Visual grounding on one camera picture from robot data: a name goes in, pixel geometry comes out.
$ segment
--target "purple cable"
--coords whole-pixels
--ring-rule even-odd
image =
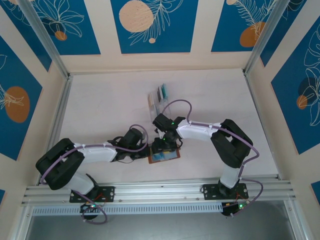
[[[139,152],[141,150],[143,150],[147,145],[148,145],[148,141],[149,141],[149,136],[148,136],[148,133],[147,133],[147,130],[139,125],[139,124],[133,124],[129,127],[129,129],[131,129],[132,127],[140,127],[143,129],[144,133],[145,133],[145,136],[146,136],[146,141],[145,141],[145,144],[143,145],[143,147],[139,148],[139,149],[136,149],[136,150],[132,150],[132,149],[128,149],[128,148],[124,148],[124,147],[120,147],[120,146],[112,146],[112,145],[103,145],[103,144],[91,144],[91,145],[85,145],[84,147],[83,146],[78,146],[78,147],[75,147],[73,149],[71,149],[70,151],[67,151],[65,154],[61,155],[45,172],[44,174],[42,175],[41,179],[40,179],[40,183],[43,184],[43,185],[46,185],[46,183],[44,182],[46,176],[48,175],[48,173],[50,173],[50,171],[62,160],[64,159],[66,156],[68,156],[69,154],[79,150],[79,149],[83,149],[83,148],[98,148],[98,147],[104,147],[104,148],[113,148],[113,149],[120,149],[120,150],[124,150],[124,151],[127,151],[127,152],[130,152],[130,153],[136,153],[136,152]],[[85,212],[87,210],[84,210],[83,213],[82,213],[82,219],[86,222],[86,223],[89,223],[89,224],[95,224],[95,225],[100,225],[100,224],[105,224],[107,222],[107,214],[106,212],[97,204],[95,204],[92,200],[90,200],[89,198],[87,198],[85,195],[81,194],[80,192],[78,191],[74,191],[75,193],[77,193],[78,195],[80,195],[81,197],[83,197],[84,199],[86,199],[87,201],[89,201],[90,203],[96,205],[96,208],[98,208],[104,215],[105,217],[105,220],[103,222],[93,222],[93,221],[87,221],[85,219]]]
[[[88,202],[90,202],[91,204],[95,205],[95,207],[88,207],[88,208],[86,208],[86,209],[82,212],[81,217],[82,217],[82,219],[83,219],[83,221],[84,221],[85,223],[93,224],[93,225],[102,225],[102,224],[105,224],[105,223],[107,222],[108,217],[107,217],[106,212],[102,209],[102,207],[100,207],[98,204],[96,204],[94,201],[92,201],[91,199],[89,199],[89,198],[86,197],[85,195],[81,194],[80,192],[78,192],[78,191],[74,191],[74,192],[75,192],[76,194],[78,194],[79,196],[81,196],[82,198],[84,198],[85,200],[87,200]],[[92,209],[92,208],[94,208],[94,209],[99,209],[99,210],[102,212],[102,214],[104,215],[104,221],[95,222],[95,221],[88,221],[87,219],[85,219],[85,213],[86,213],[87,211],[89,211],[90,209]]]
[[[225,133],[233,136],[234,138],[240,140],[241,142],[243,142],[245,145],[247,145],[249,148],[251,148],[251,149],[255,152],[255,154],[256,154],[255,156],[250,157],[249,159],[243,161],[243,163],[242,163],[242,165],[241,165],[241,168],[240,168],[240,171],[239,171],[239,174],[238,174],[238,178],[241,177],[241,175],[242,175],[242,173],[243,173],[243,171],[244,171],[245,164],[247,164],[248,162],[250,162],[250,161],[252,161],[252,160],[254,160],[254,159],[257,159],[257,158],[260,156],[260,153],[258,152],[258,150],[257,150],[253,145],[251,145],[249,142],[247,142],[246,140],[244,140],[242,137],[238,136],[237,134],[235,134],[235,133],[233,133],[233,132],[231,132],[231,131],[229,131],[229,130],[227,130],[227,129],[225,129],[225,128],[222,128],[222,127],[219,127],[219,126],[214,126],[214,125],[209,126],[209,124],[205,124],[205,123],[190,122],[190,121],[189,121],[189,117],[190,117],[190,114],[191,114],[191,111],[192,111],[192,104],[191,104],[188,100],[185,100],[185,99],[177,99],[177,100],[174,100],[174,101],[168,103],[168,105],[164,107],[164,109],[163,109],[163,111],[162,111],[162,114],[165,112],[165,110],[167,109],[167,107],[169,107],[171,104],[176,103],[176,102],[185,102],[185,103],[189,104],[189,107],[190,107],[190,108],[189,108],[189,112],[188,112],[188,114],[186,115],[186,121],[187,121],[189,124],[194,125],[194,126],[202,126],[202,127],[206,127],[206,128],[207,128],[207,127],[211,127],[211,128],[213,128],[213,129],[218,129],[218,130],[220,130],[220,131],[223,131],[223,132],[225,132]],[[257,180],[251,180],[251,179],[245,179],[245,178],[242,178],[242,180],[243,180],[243,181],[248,181],[248,182],[257,183],[257,184],[260,184],[260,185],[261,185],[261,190],[260,190],[259,194],[258,194],[255,198],[253,198],[253,200],[246,206],[246,207],[248,207],[248,206],[250,206],[252,203],[254,203],[254,202],[260,197],[260,195],[262,194],[262,192],[263,192],[263,190],[264,190],[264,186],[263,186],[263,184],[262,184],[261,182],[259,182],[259,181],[257,181]],[[229,205],[229,206],[225,206],[224,208],[230,207],[230,206],[233,206],[233,205],[236,205],[236,204],[237,204],[237,203],[234,203],[234,204],[231,204],[231,205]],[[238,211],[237,213],[233,214],[233,216],[238,215],[240,212],[242,212],[242,211]]]

